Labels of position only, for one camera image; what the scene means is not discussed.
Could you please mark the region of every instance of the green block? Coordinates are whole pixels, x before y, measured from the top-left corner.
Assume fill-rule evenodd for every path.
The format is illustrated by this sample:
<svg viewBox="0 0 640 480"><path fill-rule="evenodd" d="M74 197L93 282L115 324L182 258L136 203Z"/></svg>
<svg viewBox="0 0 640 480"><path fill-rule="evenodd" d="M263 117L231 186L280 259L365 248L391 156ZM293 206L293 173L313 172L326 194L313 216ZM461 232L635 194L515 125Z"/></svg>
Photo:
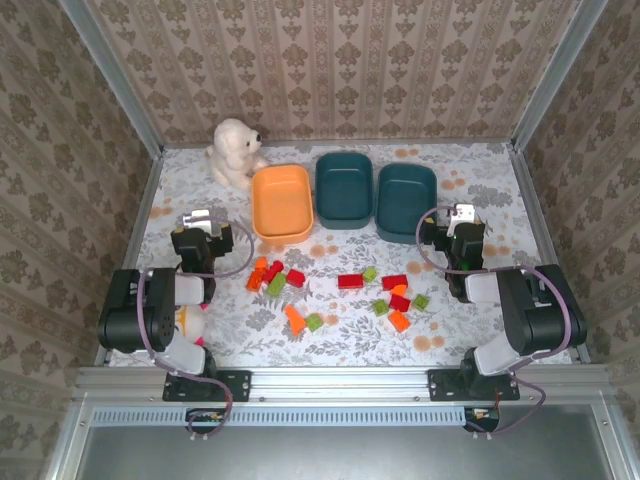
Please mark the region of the green block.
<svg viewBox="0 0 640 480"><path fill-rule="evenodd" d="M376 317L379 317L380 315L384 315L388 311L389 311L389 306L387 305L387 302L385 302L384 300L376 300L375 302L373 302L373 312L376 314Z"/></svg>
<svg viewBox="0 0 640 480"><path fill-rule="evenodd" d="M373 267L369 267L362 274L362 278L364 278L365 282L371 283L376 278L376 275L378 275L378 272L376 272L376 269Z"/></svg>
<svg viewBox="0 0 640 480"><path fill-rule="evenodd" d="M413 305L414 308L417 308L421 312L424 312L424 309L427 308L427 305L429 305L429 299L424 295L418 295L416 298L413 299L413 302L411 302L411 305Z"/></svg>
<svg viewBox="0 0 640 480"><path fill-rule="evenodd" d="M271 280L271 283L267 288L267 293L272 297L277 297L278 295L280 295L280 292L282 291L286 283L287 277L284 275L284 273L276 273L276 276L273 277L273 280Z"/></svg>
<svg viewBox="0 0 640 480"><path fill-rule="evenodd" d="M315 332L322 325L324 325L324 322L320 318L320 315L318 315L317 313L312 313L307 318L305 318L304 321L307 322L307 327L309 327L309 330L311 330L312 332Z"/></svg>

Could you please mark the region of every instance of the stuffed toy bear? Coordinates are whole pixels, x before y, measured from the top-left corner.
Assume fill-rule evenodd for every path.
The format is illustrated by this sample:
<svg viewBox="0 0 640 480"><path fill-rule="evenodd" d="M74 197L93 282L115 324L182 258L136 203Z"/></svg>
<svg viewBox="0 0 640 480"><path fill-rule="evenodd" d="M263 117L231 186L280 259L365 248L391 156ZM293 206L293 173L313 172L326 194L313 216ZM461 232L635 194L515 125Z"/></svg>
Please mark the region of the stuffed toy bear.
<svg viewBox="0 0 640 480"><path fill-rule="evenodd" d="M224 187L249 190L251 176L268 166L256 152L262 145L260 134L240 120L228 118L216 127L213 145L207 147L206 157L213 179Z"/></svg>

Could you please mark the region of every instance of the orange bowl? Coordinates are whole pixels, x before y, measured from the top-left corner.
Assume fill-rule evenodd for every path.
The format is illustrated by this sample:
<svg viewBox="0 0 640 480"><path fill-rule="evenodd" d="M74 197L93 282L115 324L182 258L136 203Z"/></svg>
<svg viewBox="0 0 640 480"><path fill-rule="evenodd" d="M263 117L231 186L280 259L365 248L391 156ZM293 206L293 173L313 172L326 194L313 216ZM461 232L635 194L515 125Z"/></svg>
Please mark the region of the orange bowl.
<svg viewBox="0 0 640 480"><path fill-rule="evenodd" d="M304 242L313 227L309 174L299 165L263 168L251 182L253 229L268 245Z"/></svg>

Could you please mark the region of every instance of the beige patterned wall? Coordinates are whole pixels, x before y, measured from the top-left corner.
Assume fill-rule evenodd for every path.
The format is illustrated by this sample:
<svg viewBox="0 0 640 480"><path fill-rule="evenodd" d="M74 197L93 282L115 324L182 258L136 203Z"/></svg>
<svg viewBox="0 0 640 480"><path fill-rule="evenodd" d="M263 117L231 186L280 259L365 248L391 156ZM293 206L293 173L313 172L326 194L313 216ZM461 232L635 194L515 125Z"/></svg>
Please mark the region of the beige patterned wall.
<svg viewBox="0 0 640 480"><path fill-rule="evenodd" d="M525 153L640 445L640 2L609 1Z"/></svg>
<svg viewBox="0 0 640 480"><path fill-rule="evenodd" d="M165 143L508 137L578 0L90 0Z"/></svg>
<svg viewBox="0 0 640 480"><path fill-rule="evenodd" d="M0 2L0 478L37 478L150 159L57 1Z"/></svg>

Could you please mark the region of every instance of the small cube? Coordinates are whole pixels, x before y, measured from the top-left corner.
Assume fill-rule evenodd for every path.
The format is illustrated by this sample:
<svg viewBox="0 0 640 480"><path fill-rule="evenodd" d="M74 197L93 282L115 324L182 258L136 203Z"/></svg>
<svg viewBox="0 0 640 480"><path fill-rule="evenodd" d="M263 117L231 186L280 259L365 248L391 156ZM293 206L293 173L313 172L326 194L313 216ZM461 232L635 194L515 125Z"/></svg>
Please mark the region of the small cube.
<svg viewBox="0 0 640 480"><path fill-rule="evenodd" d="M404 294L407 293L407 286L396 285L391 289L391 293L393 293L394 295L400 295L401 297L404 297Z"/></svg>
<svg viewBox="0 0 640 480"><path fill-rule="evenodd" d="M293 308L291 305L287 305L284 308L284 312L287 314L289 318L289 326L291 326L291 331L297 337L300 335L300 332L307 327L307 323L302 318L302 315L298 313L298 311Z"/></svg>
<svg viewBox="0 0 640 480"><path fill-rule="evenodd" d="M247 282L247 290L249 290L250 292L260 291L260 285L262 284L263 275L263 272L254 270L249 277L249 281Z"/></svg>
<svg viewBox="0 0 640 480"><path fill-rule="evenodd" d="M269 270L267 270L267 272L264 274L262 280L267 283L271 283L276 274L280 273L282 270L284 270L284 265L280 260L276 260L275 262L273 262L273 265L271 265Z"/></svg>
<svg viewBox="0 0 640 480"><path fill-rule="evenodd" d="M413 299L413 302L411 302L411 305L413 305L413 308L420 310L421 312L424 312L424 309L427 308L427 305L429 305L429 299L424 295L418 295L416 298Z"/></svg>
<svg viewBox="0 0 640 480"><path fill-rule="evenodd" d="M338 288L345 290L347 288L362 288L364 287L364 278L361 273L354 275L339 275L338 276Z"/></svg>
<svg viewBox="0 0 640 480"><path fill-rule="evenodd" d="M287 277L284 276L284 273L276 273L276 276L273 277L273 280L271 280L271 283L267 287L267 293L272 297L277 297L280 295L286 283Z"/></svg>
<svg viewBox="0 0 640 480"><path fill-rule="evenodd" d="M384 315L387 312L389 312L389 307L387 306L387 302L385 302L384 300L376 300L375 302L373 302L372 307L373 307L373 313L376 314L376 317L379 317L380 315Z"/></svg>
<svg viewBox="0 0 640 480"><path fill-rule="evenodd" d="M382 289L391 290L396 285L409 285L406 275L391 275L382 277Z"/></svg>
<svg viewBox="0 0 640 480"><path fill-rule="evenodd" d="M262 271L264 274L267 271L267 259L265 257L260 257L256 260L256 266L254 267L255 271Z"/></svg>
<svg viewBox="0 0 640 480"><path fill-rule="evenodd" d="M365 282L371 283L376 279L376 275L378 275L378 272L376 272L376 269L373 267L369 267L362 274L362 278L364 278Z"/></svg>
<svg viewBox="0 0 640 480"><path fill-rule="evenodd" d="M289 285L293 285L294 287L300 288L304 285L306 278L304 273L299 272L298 270L294 270L293 268L289 270L287 274L287 283Z"/></svg>
<svg viewBox="0 0 640 480"><path fill-rule="evenodd" d="M401 297L400 295L391 295L391 301L389 302L389 308L393 310L399 310L406 312L409 310L411 301L408 298Z"/></svg>
<svg viewBox="0 0 640 480"><path fill-rule="evenodd" d="M389 315L389 321L393 324L398 333L404 332L411 326L407 317L405 317L401 312L393 312Z"/></svg>
<svg viewBox="0 0 640 480"><path fill-rule="evenodd" d="M317 313L312 313L305 319L305 321L307 322L307 327L309 327L309 330L311 330L312 332L315 332L324 324L324 322L320 318L320 315L318 315Z"/></svg>

